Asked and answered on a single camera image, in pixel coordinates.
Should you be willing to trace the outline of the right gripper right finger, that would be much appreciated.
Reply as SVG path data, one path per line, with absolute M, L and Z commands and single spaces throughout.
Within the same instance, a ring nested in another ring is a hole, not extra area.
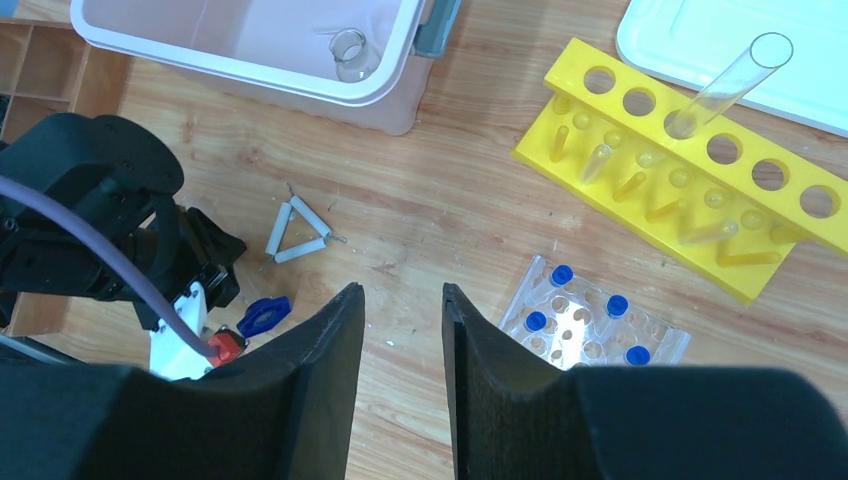
M 459 479 L 843 479 L 847 432 L 804 377 L 759 367 L 559 370 L 443 287 Z

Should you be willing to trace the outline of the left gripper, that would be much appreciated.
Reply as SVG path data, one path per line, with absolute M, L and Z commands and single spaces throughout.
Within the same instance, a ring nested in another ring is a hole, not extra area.
M 149 226 L 132 234 L 133 264 L 170 302 L 198 283 L 209 310 L 229 306 L 240 292 L 234 264 L 246 252 L 245 242 L 171 197 L 155 196 L 152 208 Z

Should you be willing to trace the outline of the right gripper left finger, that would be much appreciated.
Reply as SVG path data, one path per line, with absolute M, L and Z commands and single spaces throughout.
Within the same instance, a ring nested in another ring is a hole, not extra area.
M 342 479 L 365 326 L 347 285 L 197 380 L 127 365 L 5 364 L 5 479 Z

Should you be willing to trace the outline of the blue plastic clip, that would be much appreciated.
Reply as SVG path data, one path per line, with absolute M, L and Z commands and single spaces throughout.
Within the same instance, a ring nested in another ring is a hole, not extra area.
M 236 328 L 244 338 L 252 338 L 274 329 L 291 311 L 287 296 L 262 298 L 247 307 Z

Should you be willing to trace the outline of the small glass flask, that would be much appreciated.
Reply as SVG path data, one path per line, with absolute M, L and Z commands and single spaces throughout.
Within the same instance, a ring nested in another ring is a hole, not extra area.
M 358 83 L 378 68 L 381 56 L 365 34 L 355 28 L 338 31 L 330 40 L 336 76 L 344 83 Z

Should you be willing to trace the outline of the clear glass test tube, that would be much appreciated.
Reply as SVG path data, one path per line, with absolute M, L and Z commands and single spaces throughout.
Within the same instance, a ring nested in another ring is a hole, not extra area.
M 758 35 L 723 72 L 674 115 L 666 126 L 666 132 L 678 140 L 693 137 L 786 65 L 793 54 L 794 45 L 786 35 L 778 32 Z
M 712 244 L 733 238 L 738 233 L 738 223 L 730 219 L 724 219 L 683 231 L 679 235 L 679 242 L 684 246 Z
M 578 180 L 580 183 L 584 185 L 591 184 L 611 159 L 612 155 L 613 149 L 608 144 L 596 146 L 579 173 Z

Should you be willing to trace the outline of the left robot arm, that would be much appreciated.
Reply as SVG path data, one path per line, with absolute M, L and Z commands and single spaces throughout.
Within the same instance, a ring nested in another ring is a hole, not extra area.
M 142 126 L 116 115 L 52 114 L 1 146 L 1 174 L 65 206 L 108 239 L 169 301 L 192 284 L 210 307 L 239 293 L 245 243 L 198 208 L 175 202 L 184 172 Z M 129 302 L 141 326 L 153 310 L 65 229 L 9 198 L 1 201 L 1 322 L 22 293 Z

